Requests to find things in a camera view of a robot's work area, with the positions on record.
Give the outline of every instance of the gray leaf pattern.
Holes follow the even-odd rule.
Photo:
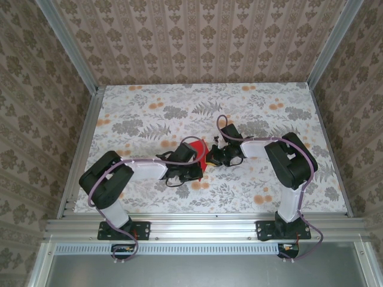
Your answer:
[[[292,94],[300,100],[292,103]],[[87,168],[109,150],[124,158],[153,158],[175,150],[190,135],[204,138],[210,148],[218,135],[216,119],[226,114],[229,124],[243,136],[298,134],[319,166],[306,189],[303,211],[344,212],[338,179],[314,112],[304,83],[108,86]],[[11,154],[3,162],[17,168]],[[200,182],[176,188],[151,179],[130,181],[121,201],[133,213],[275,212],[281,192],[269,160],[247,158],[236,167],[208,166]],[[94,212],[83,191],[75,211]]]

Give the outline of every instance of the black mounting bracket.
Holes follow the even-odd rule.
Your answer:
[[[275,220],[256,221],[256,232],[260,241],[311,239],[310,227],[301,218],[286,223],[277,212]]]
[[[132,221],[129,234],[137,240],[149,240],[150,222]],[[130,240],[127,235],[120,233],[109,226],[106,221],[100,223],[98,229],[98,240]]]

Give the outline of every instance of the purple cable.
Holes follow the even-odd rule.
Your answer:
[[[196,136],[187,136],[186,138],[184,138],[181,143],[183,143],[185,140],[187,139],[197,139],[199,140],[201,143],[202,143],[202,146],[203,146],[203,152],[202,154],[196,158],[195,160],[193,161],[189,161],[188,163],[178,163],[176,161],[166,161],[166,160],[157,160],[157,159],[141,159],[141,158],[138,158],[138,159],[131,159],[131,160],[122,160],[122,161],[119,161],[118,163],[112,165],[106,172],[104,172],[104,174],[96,181],[95,185],[92,187],[92,189],[90,190],[89,192],[89,195],[88,195],[88,205],[90,207],[95,207],[95,205],[92,203],[92,197],[93,197],[93,194],[95,193],[97,187],[100,185],[100,183],[107,177],[108,174],[110,174],[114,169],[116,169],[117,167],[121,166],[122,164],[125,164],[125,163],[134,163],[134,162],[138,162],[138,163],[168,163],[168,164],[174,164],[174,165],[179,165],[179,166],[188,166],[189,164],[194,164],[194,163],[198,163],[201,159],[203,159],[203,157],[205,156],[205,152],[206,152],[206,145],[205,145],[205,142],[196,137]],[[118,231],[119,233],[122,233],[122,234],[125,234],[127,235],[130,239],[132,239],[134,242],[135,242],[135,250],[133,251],[133,253],[127,258],[126,261],[128,260],[131,260],[135,255],[136,253],[138,252],[138,241],[136,238],[134,238],[133,236],[131,236],[128,232],[124,231],[124,230],[121,230],[119,229],[118,227],[114,226],[114,224],[112,222],[110,222],[106,216],[102,213],[101,210],[99,210],[98,208],[96,208],[96,210],[102,215],[102,217],[106,220],[106,222],[109,224],[109,226],[111,228],[113,228],[114,230]],[[113,254],[112,254],[112,257],[113,259],[117,260],[117,258],[115,257],[115,252],[118,248],[115,248],[113,250]]]
[[[310,222],[308,222],[302,215],[301,211],[300,211],[300,208],[302,207],[302,202],[303,202],[303,195],[305,193],[305,189],[306,187],[310,184],[310,182],[312,181],[312,179],[314,178],[314,166],[312,165],[312,162],[310,160],[310,158],[305,154],[305,152],[303,151],[303,149],[301,149],[299,146],[297,146],[295,143],[292,143],[286,139],[283,139],[283,138],[275,138],[275,137],[269,137],[269,138],[247,138],[247,139],[237,139],[237,138],[233,138],[231,136],[228,136],[227,134],[225,134],[224,132],[222,132],[222,130],[220,129],[220,125],[219,125],[219,120],[220,118],[224,118],[226,120],[226,124],[225,126],[227,126],[227,122],[228,122],[228,119],[225,115],[220,115],[218,116],[217,118],[217,128],[218,130],[220,131],[221,135],[224,136],[225,138],[227,139],[232,139],[234,141],[239,141],[239,142],[247,142],[247,141],[281,141],[281,142],[285,142],[287,144],[289,144],[290,146],[292,146],[293,148],[295,148],[297,151],[299,151],[299,153],[301,153],[303,155],[303,157],[305,158],[305,160],[307,161],[307,163],[309,164],[309,167],[310,167],[310,177],[309,179],[306,181],[306,183],[302,186],[302,189],[300,191],[300,196],[299,196],[299,202],[298,202],[298,215],[299,217],[302,219],[302,221],[307,224],[308,226],[310,226],[312,229],[314,229],[317,233],[320,234],[321,238],[320,240],[318,241],[318,243],[308,252],[306,252],[305,254],[301,255],[301,256],[298,256],[294,259],[292,259],[291,257],[289,257],[288,255],[286,255],[285,253],[283,252],[280,252],[280,254],[282,254],[283,256],[287,257],[288,259],[291,259],[291,260],[300,260],[300,259],[303,259],[304,257],[308,256],[309,254],[311,254],[314,250],[316,250],[317,247],[319,247],[319,245],[322,243],[323,241],[323,233],[322,231],[320,231],[317,227],[313,226]]]

